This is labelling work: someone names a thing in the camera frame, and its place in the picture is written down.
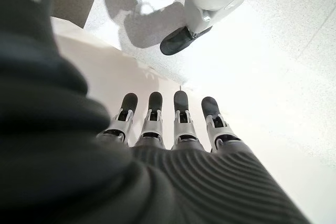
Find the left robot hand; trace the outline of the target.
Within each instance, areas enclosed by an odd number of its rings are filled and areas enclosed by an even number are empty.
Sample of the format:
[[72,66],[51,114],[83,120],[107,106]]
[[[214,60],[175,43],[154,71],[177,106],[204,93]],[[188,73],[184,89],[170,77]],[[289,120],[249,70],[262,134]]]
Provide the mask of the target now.
[[308,222],[214,98],[202,100],[210,152],[183,91],[173,148],[163,145],[158,92],[129,147],[137,96],[127,94],[114,118],[88,98],[50,16],[50,0],[1,0],[1,223]]

